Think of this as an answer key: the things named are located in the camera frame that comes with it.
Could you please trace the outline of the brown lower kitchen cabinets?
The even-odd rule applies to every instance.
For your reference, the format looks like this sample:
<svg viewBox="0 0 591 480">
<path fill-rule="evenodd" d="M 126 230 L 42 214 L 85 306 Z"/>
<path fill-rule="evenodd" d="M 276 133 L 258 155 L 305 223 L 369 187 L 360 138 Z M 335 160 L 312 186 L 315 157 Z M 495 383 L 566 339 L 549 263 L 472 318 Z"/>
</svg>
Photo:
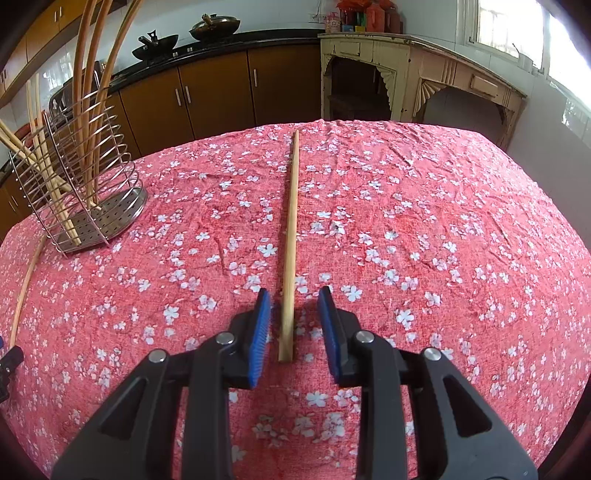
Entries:
<svg viewBox="0 0 591 480">
<path fill-rule="evenodd" d="M 191 140 L 321 116 L 317 39 L 218 45 L 137 68 L 107 94 L 133 158 Z"/>
</svg>

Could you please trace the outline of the brown kitchen cabinets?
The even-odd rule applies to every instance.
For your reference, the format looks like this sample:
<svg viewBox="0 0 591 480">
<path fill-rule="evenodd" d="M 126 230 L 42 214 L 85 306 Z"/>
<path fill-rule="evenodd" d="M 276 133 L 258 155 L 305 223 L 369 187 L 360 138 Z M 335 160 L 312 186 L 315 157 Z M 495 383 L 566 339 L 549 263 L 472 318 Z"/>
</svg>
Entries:
<svg viewBox="0 0 591 480">
<path fill-rule="evenodd" d="M 85 1 L 52 1 L 19 39 L 1 68 L 1 107 L 78 32 Z"/>
<path fill-rule="evenodd" d="M 321 116 L 317 39 L 218 45 L 137 68 L 107 94 L 133 158 L 191 140 Z"/>
</svg>

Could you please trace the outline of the brown upper kitchen cabinets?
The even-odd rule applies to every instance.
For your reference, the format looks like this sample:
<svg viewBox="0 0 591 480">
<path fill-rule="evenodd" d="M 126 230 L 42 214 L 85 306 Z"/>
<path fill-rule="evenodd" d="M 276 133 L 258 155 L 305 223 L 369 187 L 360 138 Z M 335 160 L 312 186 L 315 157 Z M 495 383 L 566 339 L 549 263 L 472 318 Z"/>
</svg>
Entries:
<svg viewBox="0 0 591 480">
<path fill-rule="evenodd" d="M 78 32 L 85 1 L 52 1 L 19 39 L 1 68 L 1 107 Z"/>
</svg>

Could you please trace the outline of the pink floral tablecloth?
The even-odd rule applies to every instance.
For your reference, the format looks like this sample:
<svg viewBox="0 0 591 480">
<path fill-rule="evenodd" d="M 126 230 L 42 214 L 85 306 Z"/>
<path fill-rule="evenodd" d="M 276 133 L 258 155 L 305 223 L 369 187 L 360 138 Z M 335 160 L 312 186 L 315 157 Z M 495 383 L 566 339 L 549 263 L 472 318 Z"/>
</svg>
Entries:
<svg viewBox="0 0 591 480">
<path fill-rule="evenodd" d="M 300 131 L 294 360 L 267 337 L 259 385 L 231 391 L 239 479 L 349 479 L 361 394 L 329 375 L 318 292 L 394 347 L 440 349 L 535 462 L 590 374 L 590 254 L 552 200 L 481 135 L 395 122 L 267 125 L 136 161 L 143 212 L 108 247 L 45 245 L 22 308 L 24 361 L 1 413 L 49 472 L 151 350 L 198 347 L 283 280 L 284 187 Z M 41 235 L 1 246 L 1 333 Z"/>
</svg>

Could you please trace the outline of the leaning chopstick in holder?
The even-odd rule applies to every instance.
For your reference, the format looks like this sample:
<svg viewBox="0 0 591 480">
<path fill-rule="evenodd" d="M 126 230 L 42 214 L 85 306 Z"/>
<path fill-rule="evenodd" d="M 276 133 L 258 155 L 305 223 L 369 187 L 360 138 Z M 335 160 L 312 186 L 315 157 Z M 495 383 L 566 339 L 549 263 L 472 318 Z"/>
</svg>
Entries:
<svg viewBox="0 0 591 480">
<path fill-rule="evenodd" d="M 4 122 L 1 122 L 1 141 L 13 153 L 11 159 L 12 166 L 17 175 L 17 179 L 20 182 L 23 193 L 25 194 L 25 197 L 31 206 L 31 209 L 34 210 L 35 213 L 38 213 L 40 208 L 47 207 L 53 214 L 53 225 L 59 224 L 62 228 L 62 231 L 64 232 L 60 220 L 53 211 L 53 201 L 51 200 L 51 197 L 46 189 L 40 168 L 37 165 L 37 158 L 35 156 L 35 149 L 33 146 L 33 134 L 32 147 L 29 148 L 8 128 Z M 68 212 L 64 194 L 71 191 L 70 185 L 65 180 L 62 180 L 56 172 L 55 174 L 62 192 L 62 201 Z"/>
<path fill-rule="evenodd" d="M 26 83 L 27 111 L 31 133 L 33 134 L 33 146 L 37 165 L 40 168 L 46 189 L 53 201 L 53 211 L 60 220 L 61 226 L 69 239 L 75 244 L 80 244 L 80 238 L 77 231 L 68 218 L 68 212 L 62 201 L 62 192 L 53 170 L 50 153 L 45 137 L 45 127 L 42 118 L 40 106 L 39 76 L 34 81 L 28 80 Z"/>
</svg>

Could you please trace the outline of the tall chopstick in holder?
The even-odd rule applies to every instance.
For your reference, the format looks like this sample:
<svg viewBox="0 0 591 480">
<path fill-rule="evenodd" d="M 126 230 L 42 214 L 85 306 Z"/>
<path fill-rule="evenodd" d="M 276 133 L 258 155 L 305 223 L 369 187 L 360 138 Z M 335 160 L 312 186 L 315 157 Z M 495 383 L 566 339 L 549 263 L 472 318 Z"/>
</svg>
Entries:
<svg viewBox="0 0 591 480">
<path fill-rule="evenodd" d="M 79 25 L 76 51 L 73 68 L 72 99 L 73 99 L 73 120 L 75 128 L 76 150 L 79 165 L 78 185 L 84 185 L 84 134 L 83 134 L 83 98 L 85 97 L 83 87 L 84 55 L 87 44 L 88 30 L 91 25 L 92 16 L 96 7 L 96 0 L 88 0 L 85 3 L 81 22 Z"/>
</svg>

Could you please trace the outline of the black wok left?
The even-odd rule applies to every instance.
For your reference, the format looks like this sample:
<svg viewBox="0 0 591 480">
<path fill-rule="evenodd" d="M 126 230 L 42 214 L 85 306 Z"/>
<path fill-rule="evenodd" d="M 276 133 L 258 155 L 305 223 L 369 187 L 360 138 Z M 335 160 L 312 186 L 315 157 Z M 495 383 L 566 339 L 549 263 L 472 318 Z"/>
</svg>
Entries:
<svg viewBox="0 0 591 480">
<path fill-rule="evenodd" d="M 132 55 L 140 61 L 153 61 L 169 56 L 176 47 L 178 35 L 168 35 L 159 38 L 156 31 L 138 37 L 140 46 L 132 51 Z"/>
</svg>

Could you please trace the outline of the cream wooden side table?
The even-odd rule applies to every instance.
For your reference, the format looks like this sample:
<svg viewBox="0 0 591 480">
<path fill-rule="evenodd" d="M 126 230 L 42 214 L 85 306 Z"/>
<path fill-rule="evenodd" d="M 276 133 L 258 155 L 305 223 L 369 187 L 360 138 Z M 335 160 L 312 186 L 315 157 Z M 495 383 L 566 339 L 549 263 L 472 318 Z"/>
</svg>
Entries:
<svg viewBox="0 0 591 480">
<path fill-rule="evenodd" d="M 492 70 L 451 49 L 411 35 L 389 33 L 324 33 L 321 56 L 321 117 L 331 117 L 332 60 L 373 66 L 385 82 L 391 119 L 420 121 L 422 107 L 451 87 L 494 103 L 501 112 L 495 144 L 507 150 L 524 110 L 527 95 Z"/>
</svg>

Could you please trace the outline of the black wok with lid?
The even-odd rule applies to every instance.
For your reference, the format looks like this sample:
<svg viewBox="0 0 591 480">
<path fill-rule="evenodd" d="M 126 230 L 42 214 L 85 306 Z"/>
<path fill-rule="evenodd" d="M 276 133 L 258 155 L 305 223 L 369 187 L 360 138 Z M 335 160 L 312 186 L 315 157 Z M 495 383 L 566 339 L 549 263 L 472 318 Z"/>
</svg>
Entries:
<svg viewBox="0 0 591 480">
<path fill-rule="evenodd" d="M 189 30 L 193 39 L 199 42 L 213 42 L 235 34 L 240 20 L 233 16 L 202 14 L 201 20 Z"/>
</svg>

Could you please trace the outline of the window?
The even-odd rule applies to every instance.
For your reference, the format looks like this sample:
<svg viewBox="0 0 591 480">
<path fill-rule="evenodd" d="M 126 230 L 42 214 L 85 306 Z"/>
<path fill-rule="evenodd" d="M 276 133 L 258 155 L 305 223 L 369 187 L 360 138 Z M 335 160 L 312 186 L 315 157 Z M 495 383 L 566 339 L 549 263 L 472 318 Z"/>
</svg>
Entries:
<svg viewBox="0 0 591 480">
<path fill-rule="evenodd" d="M 512 59 L 590 103 L 590 46 L 554 1 L 460 1 L 468 44 Z"/>
</svg>

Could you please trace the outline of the red packages on side table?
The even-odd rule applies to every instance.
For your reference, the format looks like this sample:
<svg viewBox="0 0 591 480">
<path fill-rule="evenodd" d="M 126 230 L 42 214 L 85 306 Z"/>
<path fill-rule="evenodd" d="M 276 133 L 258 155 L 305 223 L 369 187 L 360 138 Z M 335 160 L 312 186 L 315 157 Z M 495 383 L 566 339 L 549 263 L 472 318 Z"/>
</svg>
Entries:
<svg viewBox="0 0 591 480">
<path fill-rule="evenodd" d="M 390 0 L 342 0 L 325 14 L 327 33 L 401 34 L 404 23 L 398 5 Z"/>
</svg>

